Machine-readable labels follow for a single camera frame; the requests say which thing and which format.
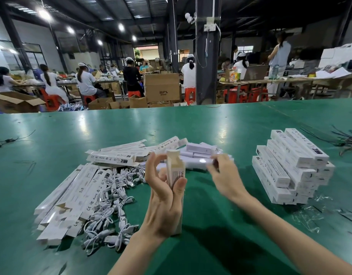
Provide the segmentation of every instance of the white carton stack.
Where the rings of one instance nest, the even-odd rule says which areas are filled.
[[[266,146],[257,146],[252,166],[272,203],[307,203],[320,185],[328,185],[335,166],[329,156],[295,128],[272,130]]]

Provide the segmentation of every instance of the black shirt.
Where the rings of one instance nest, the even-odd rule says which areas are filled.
[[[130,86],[133,86],[142,79],[139,70],[136,67],[124,67],[123,69],[124,80]]]

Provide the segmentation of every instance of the black hair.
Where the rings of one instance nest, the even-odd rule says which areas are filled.
[[[3,75],[8,75],[9,69],[6,67],[0,67],[0,86],[4,85]]]
[[[283,41],[285,41],[287,37],[288,35],[286,32],[281,32],[276,36],[276,38],[280,38],[279,48],[283,47]]]
[[[194,65],[195,57],[190,57],[190,58],[187,58],[186,60],[189,63],[190,69],[193,69],[195,67],[195,65]]]
[[[44,77],[45,77],[45,80],[46,80],[47,84],[49,86],[51,86],[50,77],[47,74],[47,71],[49,70],[49,68],[47,67],[46,64],[40,64],[40,69],[44,72]]]
[[[88,67],[86,67],[86,66],[80,66],[79,67],[79,71],[78,71],[78,75],[77,75],[77,79],[78,79],[79,82],[82,83],[82,77],[81,76],[82,76],[83,70],[87,71],[87,69],[88,69]]]
[[[242,60],[242,65],[243,65],[243,67],[244,67],[244,68],[247,68],[246,56],[241,56],[241,57],[237,56],[237,61],[240,61],[240,60]]]

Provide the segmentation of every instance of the power outlet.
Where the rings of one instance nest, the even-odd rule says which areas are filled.
[[[215,32],[217,29],[217,24],[205,24],[204,25],[204,32]]]

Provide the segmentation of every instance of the green tabletop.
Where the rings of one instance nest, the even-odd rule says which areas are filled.
[[[114,249],[101,247],[87,257],[81,236],[59,249],[41,246],[33,211],[86,163],[88,149],[144,138],[152,146],[174,135],[232,154],[252,195],[352,264],[352,222],[336,212],[352,212],[352,152],[340,157],[339,148],[309,137],[337,167],[329,186],[317,191],[318,201],[310,199],[318,210],[271,204],[251,163],[272,129],[305,127],[333,138],[331,125],[352,129],[352,99],[0,115],[2,140],[36,130],[0,148],[0,275],[107,274],[119,258]],[[264,232],[218,193],[209,174],[187,171],[186,177],[183,232],[160,247],[147,274],[297,274]],[[141,224],[150,188],[128,192],[137,200],[125,207],[128,220]]]

